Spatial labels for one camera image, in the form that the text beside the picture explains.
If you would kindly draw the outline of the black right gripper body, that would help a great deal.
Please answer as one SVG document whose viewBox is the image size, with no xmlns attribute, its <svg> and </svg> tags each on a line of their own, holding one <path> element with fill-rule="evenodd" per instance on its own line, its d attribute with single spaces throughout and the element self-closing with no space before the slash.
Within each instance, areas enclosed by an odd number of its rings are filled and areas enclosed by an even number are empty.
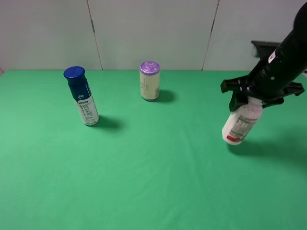
<svg viewBox="0 0 307 230">
<path fill-rule="evenodd" d="M 305 61 L 302 58 L 276 56 L 271 61 L 261 59 L 248 75 L 223 80 L 221 92 L 238 92 L 261 101 L 263 97 L 299 96 L 305 90 L 301 83 L 294 80 L 304 70 Z"/>
</svg>

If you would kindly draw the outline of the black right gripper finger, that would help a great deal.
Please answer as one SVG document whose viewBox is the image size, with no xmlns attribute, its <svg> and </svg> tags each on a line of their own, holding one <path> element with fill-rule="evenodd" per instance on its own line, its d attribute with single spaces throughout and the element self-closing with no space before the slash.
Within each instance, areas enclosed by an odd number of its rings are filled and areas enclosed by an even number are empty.
<svg viewBox="0 0 307 230">
<path fill-rule="evenodd" d="M 234 112 L 241 106 L 248 104 L 248 96 L 242 93 L 233 92 L 229 103 L 229 111 Z"/>
<path fill-rule="evenodd" d="M 267 108 L 267 107 L 275 106 L 275 105 L 281 105 L 283 103 L 284 103 L 283 97 L 278 97 L 278 98 L 263 97 L 262 98 L 262 107 L 263 108 Z"/>
</svg>

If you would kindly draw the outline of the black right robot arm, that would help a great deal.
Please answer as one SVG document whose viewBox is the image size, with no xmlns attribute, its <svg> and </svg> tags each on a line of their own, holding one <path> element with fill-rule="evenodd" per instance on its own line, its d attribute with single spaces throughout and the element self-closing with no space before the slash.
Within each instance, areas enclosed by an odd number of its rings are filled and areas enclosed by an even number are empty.
<svg viewBox="0 0 307 230">
<path fill-rule="evenodd" d="M 252 41 L 259 62 L 245 76 L 223 80 L 221 91 L 232 91 L 230 112 L 248 104 L 248 97 L 261 100 L 263 108 L 279 105 L 286 96 L 305 90 L 294 80 L 307 69 L 307 6 L 295 16 L 293 29 L 281 43 Z"/>
</svg>

